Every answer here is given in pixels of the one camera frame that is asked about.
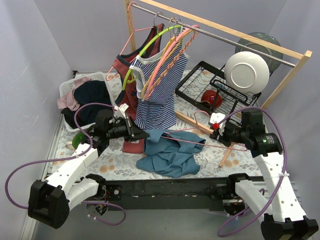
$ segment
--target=pink cloth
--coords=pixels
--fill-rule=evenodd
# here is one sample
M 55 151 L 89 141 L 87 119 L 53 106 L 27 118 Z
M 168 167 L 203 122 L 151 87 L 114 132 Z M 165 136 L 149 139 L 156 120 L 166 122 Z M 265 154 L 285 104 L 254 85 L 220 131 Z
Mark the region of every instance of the pink cloth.
M 87 76 L 74 80 L 74 89 L 57 100 L 58 108 L 59 109 L 69 108 L 71 111 L 77 111 L 78 108 L 80 108 L 80 104 L 75 99 L 74 92 L 82 84 L 91 80 L 92 80 L 92 77 L 87 77 Z

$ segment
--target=white plate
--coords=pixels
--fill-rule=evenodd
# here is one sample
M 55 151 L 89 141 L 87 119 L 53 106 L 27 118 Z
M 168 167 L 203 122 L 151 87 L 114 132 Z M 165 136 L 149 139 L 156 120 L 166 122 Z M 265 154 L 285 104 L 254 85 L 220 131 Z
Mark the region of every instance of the white plate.
M 230 57 L 225 64 L 224 74 L 227 84 L 243 94 L 258 94 L 269 81 L 267 63 L 250 51 L 241 51 Z

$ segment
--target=striped shirt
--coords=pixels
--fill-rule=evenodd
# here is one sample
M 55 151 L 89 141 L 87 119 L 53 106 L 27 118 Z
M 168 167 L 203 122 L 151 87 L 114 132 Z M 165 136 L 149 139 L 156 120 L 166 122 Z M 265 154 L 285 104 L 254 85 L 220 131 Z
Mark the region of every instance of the striped shirt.
M 183 48 L 183 43 L 177 43 L 179 46 L 171 56 L 163 63 L 155 80 L 167 68 L 174 57 Z M 141 92 L 144 84 L 148 81 L 151 73 L 156 68 L 163 55 L 163 50 L 150 58 L 141 58 L 137 56 L 130 66 L 136 79 L 136 90 L 138 97 L 138 106 L 136 110 L 135 124 L 141 129 L 167 129 L 176 124 L 174 90 L 180 82 L 186 68 L 189 56 L 181 54 L 178 61 L 162 78 L 161 82 L 154 88 L 153 93 L 148 100 L 141 100 Z

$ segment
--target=dish drying tray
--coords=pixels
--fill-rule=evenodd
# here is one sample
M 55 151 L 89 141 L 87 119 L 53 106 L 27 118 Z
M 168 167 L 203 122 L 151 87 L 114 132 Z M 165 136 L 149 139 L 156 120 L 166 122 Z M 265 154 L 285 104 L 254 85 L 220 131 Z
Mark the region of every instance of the dish drying tray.
M 175 94 L 210 115 L 215 112 L 228 115 L 235 110 L 253 106 L 260 97 L 261 92 L 257 94 L 247 92 L 244 94 L 228 86 L 223 72 L 224 67 L 218 69 L 204 61 L 199 62 L 181 80 L 175 89 Z M 214 99 L 211 108 L 202 105 L 201 97 L 206 90 L 214 90 L 221 96 L 222 104 L 219 107 L 214 107 L 217 97 Z M 239 125 L 241 123 L 241 113 L 233 115 L 229 120 Z

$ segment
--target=teal shirt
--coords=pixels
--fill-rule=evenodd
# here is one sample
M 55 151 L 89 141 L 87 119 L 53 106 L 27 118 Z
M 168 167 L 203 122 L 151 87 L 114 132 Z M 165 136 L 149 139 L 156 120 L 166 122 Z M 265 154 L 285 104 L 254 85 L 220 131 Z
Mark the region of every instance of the teal shirt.
M 194 153 L 199 153 L 203 145 L 171 140 L 161 136 L 204 144 L 205 139 L 187 131 L 176 131 L 170 134 L 167 129 L 146 130 L 150 135 L 144 141 L 143 152 L 147 155 L 136 162 L 136 167 L 144 171 L 163 176 L 179 178 L 187 174 L 197 174 L 200 165 L 196 164 Z

